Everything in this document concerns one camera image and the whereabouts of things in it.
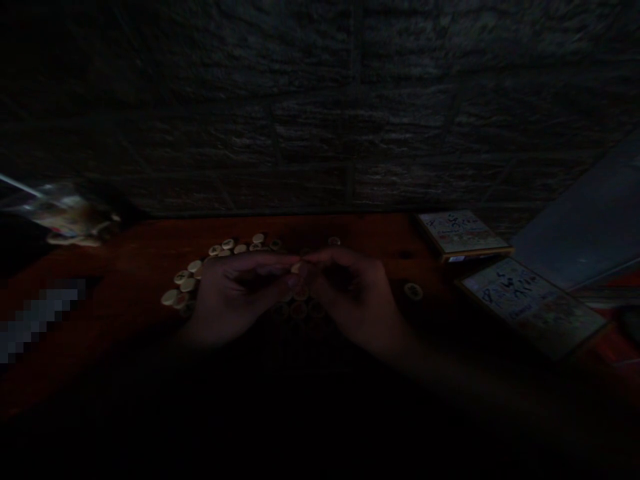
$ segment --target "game piece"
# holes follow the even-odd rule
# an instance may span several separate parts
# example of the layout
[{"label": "game piece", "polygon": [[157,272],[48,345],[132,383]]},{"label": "game piece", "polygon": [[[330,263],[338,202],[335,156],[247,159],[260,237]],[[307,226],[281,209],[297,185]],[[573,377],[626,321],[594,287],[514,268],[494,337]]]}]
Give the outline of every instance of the game piece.
[{"label": "game piece", "polygon": [[180,292],[178,292],[178,290],[176,289],[169,290],[168,292],[165,292],[165,294],[160,299],[160,302],[162,302],[163,305],[171,306],[178,294],[180,294]]},{"label": "game piece", "polygon": [[189,266],[187,267],[187,270],[193,273],[196,270],[198,270],[200,266],[202,266],[202,262],[200,260],[194,260],[189,264]]},{"label": "game piece", "polygon": [[188,293],[181,293],[180,295],[178,295],[175,300],[173,301],[173,308],[180,310],[182,307],[184,307],[187,302],[191,299],[190,294]]},{"label": "game piece", "polygon": [[190,276],[191,276],[191,272],[189,272],[188,270],[180,270],[178,273],[175,274],[173,281],[176,282],[178,285],[180,285],[182,282],[184,282],[184,280],[188,279]]},{"label": "game piece", "polygon": [[186,292],[186,291],[191,291],[194,290],[195,286],[198,284],[198,280],[196,280],[195,278],[188,278],[186,280],[184,280],[184,282],[182,282],[180,284],[180,291]]},{"label": "game piece", "polygon": [[307,316],[307,306],[304,302],[297,301],[289,308],[289,314],[295,319],[302,319]]},{"label": "game piece", "polygon": [[291,273],[300,273],[302,262],[296,262],[291,266]]},{"label": "game piece", "polygon": [[420,300],[423,297],[422,288],[415,283],[406,284],[405,293],[411,300]]},{"label": "game piece", "polygon": [[278,302],[271,307],[271,316],[276,320],[284,320],[289,316],[289,306],[284,302]]}]

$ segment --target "wooden table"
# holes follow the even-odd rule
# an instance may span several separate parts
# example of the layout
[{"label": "wooden table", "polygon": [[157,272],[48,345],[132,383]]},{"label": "wooden table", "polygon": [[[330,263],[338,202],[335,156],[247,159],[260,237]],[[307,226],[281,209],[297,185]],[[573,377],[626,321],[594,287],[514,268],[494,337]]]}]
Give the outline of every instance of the wooden table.
[{"label": "wooden table", "polygon": [[[41,340],[8,368],[0,380],[2,418],[46,399],[146,328],[178,321],[177,311],[160,303],[162,294],[173,287],[174,274],[206,256],[210,246],[229,237],[248,243],[257,232],[265,232],[269,240],[282,240],[290,253],[322,247],[328,237],[337,236],[344,246],[383,260],[401,310],[414,323],[437,319],[453,330],[459,327],[466,336],[490,331],[489,336],[496,338],[499,331],[497,323],[480,322],[480,313],[470,319],[470,310],[461,310],[466,302],[452,283],[477,264],[438,264],[405,214],[147,221],[102,247],[62,247],[10,280],[2,300],[7,314],[13,315],[25,300],[38,298],[47,281],[101,278],[90,299],[62,322],[50,324]],[[404,296],[402,287],[408,281],[422,286],[422,302],[412,304]],[[500,338],[506,344],[514,337]]]}]

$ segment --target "finger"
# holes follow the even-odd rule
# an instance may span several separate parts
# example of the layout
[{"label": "finger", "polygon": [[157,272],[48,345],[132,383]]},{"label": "finger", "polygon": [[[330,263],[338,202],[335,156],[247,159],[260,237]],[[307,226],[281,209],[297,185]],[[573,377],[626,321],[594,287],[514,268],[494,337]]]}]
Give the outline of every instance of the finger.
[{"label": "finger", "polygon": [[255,268],[258,275],[284,275],[290,270],[288,265],[259,265]]},{"label": "finger", "polygon": [[289,292],[296,290],[300,282],[301,279],[299,275],[290,273],[276,280],[267,288],[254,293],[252,296],[252,304],[255,308],[255,316],[261,315],[282,300]]},{"label": "finger", "polygon": [[335,262],[344,267],[354,267],[358,265],[366,257],[358,252],[354,252],[348,248],[338,247],[336,245],[327,247],[317,252],[304,256],[303,260],[312,263],[332,263]]},{"label": "finger", "polygon": [[352,300],[334,289],[324,275],[319,274],[311,285],[311,294],[336,321],[349,315]]},{"label": "finger", "polygon": [[299,260],[298,255],[253,251],[223,258],[220,264],[230,270],[251,270],[258,265],[293,265]]}]

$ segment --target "white object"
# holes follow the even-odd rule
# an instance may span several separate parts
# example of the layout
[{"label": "white object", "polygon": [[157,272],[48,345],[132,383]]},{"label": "white object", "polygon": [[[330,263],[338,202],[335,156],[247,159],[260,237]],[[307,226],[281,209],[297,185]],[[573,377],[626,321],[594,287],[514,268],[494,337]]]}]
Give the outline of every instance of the white object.
[{"label": "white object", "polygon": [[422,288],[420,288],[420,286],[416,285],[415,283],[406,284],[405,293],[411,300],[420,300],[422,297],[424,297]]},{"label": "white object", "polygon": [[175,274],[173,281],[176,282],[178,285],[180,285],[182,282],[184,282],[184,280],[188,279],[190,276],[191,274],[188,270],[180,270],[178,273]]},{"label": "white object", "polygon": [[193,273],[196,270],[198,270],[198,268],[200,268],[201,266],[202,266],[202,262],[200,260],[194,260],[189,264],[189,266],[187,267],[187,270]]},{"label": "white object", "polygon": [[187,291],[194,290],[197,283],[198,283],[198,280],[196,280],[195,278],[193,277],[188,278],[180,284],[180,291],[187,292]]},{"label": "white object", "polygon": [[180,310],[182,307],[184,307],[187,302],[191,299],[190,294],[188,293],[181,293],[180,295],[178,295],[175,300],[173,301],[173,308]]},{"label": "white object", "polygon": [[176,289],[169,290],[168,292],[165,292],[165,294],[160,299],[160,302],[162,302],[163,305],[173,305],[173,302],[175,301],[175,298],[179,294],[180,294],[180,292],[178,292],[178,290],[176,290]]},{"label": "white object", "polygon": [[296,262],[291,266],[291,273],[300,273],[302,262]]}]

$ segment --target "gray panel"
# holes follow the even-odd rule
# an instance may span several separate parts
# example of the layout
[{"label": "gray panel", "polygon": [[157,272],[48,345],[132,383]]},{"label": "gray panel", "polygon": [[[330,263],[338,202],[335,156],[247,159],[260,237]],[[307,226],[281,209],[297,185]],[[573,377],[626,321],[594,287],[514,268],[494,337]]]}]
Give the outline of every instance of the gray panel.
[{"label": "gray panel", "polygon": [[514,238],[516,258],[570,289],[640,257],[639,151],[636,131]]}]

